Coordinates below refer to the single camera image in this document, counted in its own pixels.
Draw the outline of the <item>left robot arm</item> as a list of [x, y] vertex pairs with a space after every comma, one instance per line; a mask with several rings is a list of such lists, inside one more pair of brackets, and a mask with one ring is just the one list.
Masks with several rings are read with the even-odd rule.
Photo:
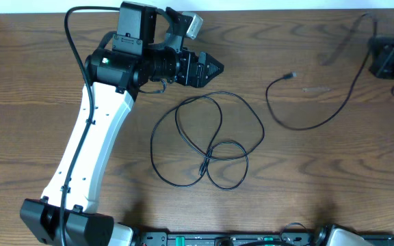
[[207, 53], [184, 47], [203, 20], [193, 12], [123, 2], [117, 29], [79, 59], [85, 81], [75, 127], [60, 164], [39, 199], [20, 216], [45, 245], [133, 245], [132, 228], [98, 213], [101, 184], [117, 134], [149, 81], [204, 87], [223, 72]]

